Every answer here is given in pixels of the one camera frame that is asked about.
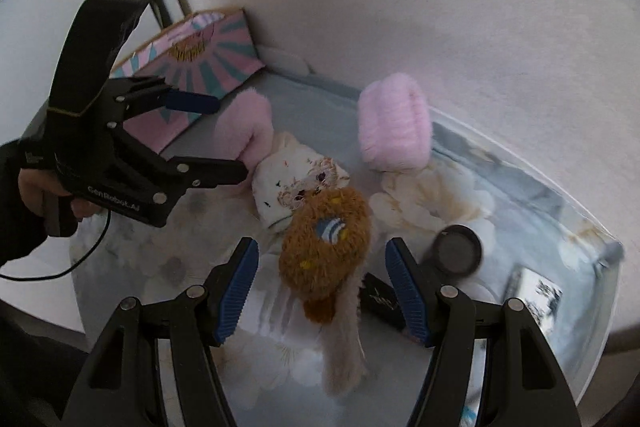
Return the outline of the person's left hand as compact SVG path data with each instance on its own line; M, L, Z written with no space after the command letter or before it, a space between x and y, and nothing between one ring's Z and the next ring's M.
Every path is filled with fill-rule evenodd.
M73 197L64 190L53 172L21 169L17 178L18 191L25 206L36 215L43 216L43 199L46 196L70 197L70 208L78 221L90 218L102 208L88 200Z

